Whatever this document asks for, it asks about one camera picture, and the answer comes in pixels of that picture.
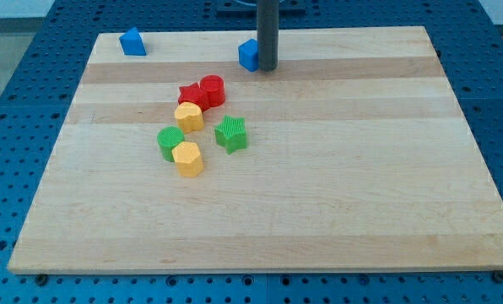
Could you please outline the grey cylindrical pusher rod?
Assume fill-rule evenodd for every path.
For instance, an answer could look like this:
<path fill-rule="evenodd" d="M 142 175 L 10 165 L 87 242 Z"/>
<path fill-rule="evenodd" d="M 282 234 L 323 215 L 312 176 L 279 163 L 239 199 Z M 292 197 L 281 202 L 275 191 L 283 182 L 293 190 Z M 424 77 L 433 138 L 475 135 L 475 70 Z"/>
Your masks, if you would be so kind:
<path fill-rule="evenodd" d="M 279 1 L 257 0 L 258 66 L 271 72 L 278 66 Z"/>

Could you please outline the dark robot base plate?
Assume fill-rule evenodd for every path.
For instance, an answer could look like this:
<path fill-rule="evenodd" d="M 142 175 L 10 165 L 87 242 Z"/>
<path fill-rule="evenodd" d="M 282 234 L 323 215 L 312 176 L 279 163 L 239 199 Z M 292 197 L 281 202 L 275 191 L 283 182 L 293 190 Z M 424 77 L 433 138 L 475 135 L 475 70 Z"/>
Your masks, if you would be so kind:
<path fill-rule="evenodd" d="M 218 16 L 253 16 L 257 11 L 257 0 L 216 0 Z M 306 11 L 306 0 L 279 0 L 279 12 L 303 14 Z"/>

